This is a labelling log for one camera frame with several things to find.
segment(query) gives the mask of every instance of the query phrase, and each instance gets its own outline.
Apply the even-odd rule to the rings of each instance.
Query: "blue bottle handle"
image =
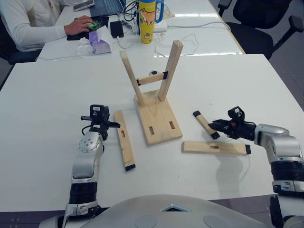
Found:
[[[155,12],[157,12],[157,5],[161,4],[161,14],[160,17],[158,19],[156,19],[156,14],[155,14],[155,22],[159,23],[162,21],[162,17],[163,17],[163,11],[164,11],[164,3],[163,0],[156,0],[156,4],[155,4]]]

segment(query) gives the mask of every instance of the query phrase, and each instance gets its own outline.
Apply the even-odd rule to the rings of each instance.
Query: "wooden piece with slot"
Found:
[[[117,128],[117,133],[120,141],[120,146],[123,154],[123,161],[125,170],[129,171],[135,168],[135,161],[133,158],[132,147],[130,144],[129,134],[124,121],[124,114],[122,111],[114,113],[114,119],[120,124],[120,128]]]
[[[163,80],[163,73],[158,73],[155,75],[149,75],[147,77],[141,77],[137,79],[137,83],[139,86],[152,83],[152,82],[157,82]]]
[[[148,146],[167,142],[182,137],[181,129],[177,124],[173,111],[166,95],[181,55],[183,44],[179,40],[173,42],[166,70],[157,75],[135,79],[127,53],[120,52],[132,86],[135,90],[135,102],[142,122],[142,128]],[[141,93],[138,85],[162,80],[160,90]]]
[[[241,143],[183,142],[181,150],[188,153],[251,154],[250,145]]]
[[[164,101],[166,99],[175,68],[180,59],[182,48],[183,48],[183,44],[179,40],[173,41],[168,63],[165,70],[168,71],[167,79],[162,81],[160,93],[158,95],[160,101]]]
[[[164,143],[182,137],[181,129],[175,119],[167,99],[159,101],[158,90],[142,94],[145,106],[135,102],[148,146]]]
[[[144,105],[144,102],[143,102],[143,99],[142,99],[142,94],[141,94],[141,91],[139,90],[139,87],[138,87],[138,84],[137,84],[137,81],[136,81],[136,78],[135,78],[135,75],[134,75],[134,72],[132,70],[132,67],[131,67],[131,64],[130,64],[130,61],[129,61],[129,58],[128,58],[128,55],[126,53],[126,51],[121,51],[120,52],[120,58],[122,59],[123,61],[123,64],[124,64],[124,67],[128,73],[128,76],[130,78],[130,81],[132,83],[132,86],[133,86],[133,89],[138,97],[138,102],[141,106]]]
[[[208,121],[205,119],[205,117],[200,113],[200,111],[195,111],[193,113],[193,115],[195,116],[195,118],[198,120],[198,122],[200,123],[200,125],[203,126],[203,128],[208,132],[208,134],[213,138],[213,139],[217,139],[219,138],[219,133],[214,131],[211,127],[209,127],[208,125]]]

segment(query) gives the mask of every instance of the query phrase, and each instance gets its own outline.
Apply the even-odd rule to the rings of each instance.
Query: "keyboard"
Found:
[[[120,12],[122,10],[119,0],[104,0],[104,3],[108,12]]]

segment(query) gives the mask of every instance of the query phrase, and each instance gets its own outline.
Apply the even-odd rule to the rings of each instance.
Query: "tissue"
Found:
[[[93,47],[90,45],[90,41],[86,38],[80,39],[80,45],[77,47],[77,55],[91,56],[93,55]]]

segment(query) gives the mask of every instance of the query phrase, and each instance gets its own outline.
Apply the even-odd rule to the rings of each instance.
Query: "black cable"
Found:
[[[123,18],[125,21],[133,21],[135,16],[133,14],[133,9],[137,7],[137,3],[136,1],[132,1],[130,2],[125,8],[124,8],[124,11],[123,11]],[[128,16],[132,16],[131,19],[127,19],[125,16],[128,15]]]
[[[83,129],[81,129],[81,133],[82,133],[83,135],[85,135],[84,129],[86,129],[86,128],[88,128],[88,127],[91,127],[91,125],[88,125],[88,126],[84,127]]]

